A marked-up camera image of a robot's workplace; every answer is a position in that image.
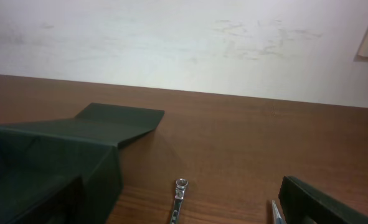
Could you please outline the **silver ratchet wrench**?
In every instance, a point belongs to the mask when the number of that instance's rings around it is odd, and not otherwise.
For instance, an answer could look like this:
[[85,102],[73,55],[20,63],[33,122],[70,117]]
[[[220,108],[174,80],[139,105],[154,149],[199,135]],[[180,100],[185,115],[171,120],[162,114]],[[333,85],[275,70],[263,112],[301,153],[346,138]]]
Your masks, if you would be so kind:
[[172,212],[171,212],[169,224],[178,224],[181,205],[183,203],[184,194],[185,194],[185,191],[188,185],[189,185],[189,182],[186,179],[176,180],[174,203],[172,206]]

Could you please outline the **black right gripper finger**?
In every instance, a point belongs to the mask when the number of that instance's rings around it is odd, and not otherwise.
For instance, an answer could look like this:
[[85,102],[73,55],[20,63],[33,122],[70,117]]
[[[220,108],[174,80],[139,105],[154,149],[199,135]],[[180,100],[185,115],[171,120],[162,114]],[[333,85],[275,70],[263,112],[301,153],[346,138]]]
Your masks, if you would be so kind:
[[368,224],[368,216],[294,176],[284,176],[278,198],[287,224]]

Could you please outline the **orange black long-nose pliers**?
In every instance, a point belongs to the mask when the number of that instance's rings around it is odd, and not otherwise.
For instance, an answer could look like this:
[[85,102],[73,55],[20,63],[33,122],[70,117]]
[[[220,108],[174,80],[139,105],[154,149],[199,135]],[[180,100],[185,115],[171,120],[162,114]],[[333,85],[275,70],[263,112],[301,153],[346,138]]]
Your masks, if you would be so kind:
[[273,223],[274,224],[286,224],[284,219],[282,218],[278,207],[276,206],[276,202],[274,200],[271,201],[271,209],[273,212]]

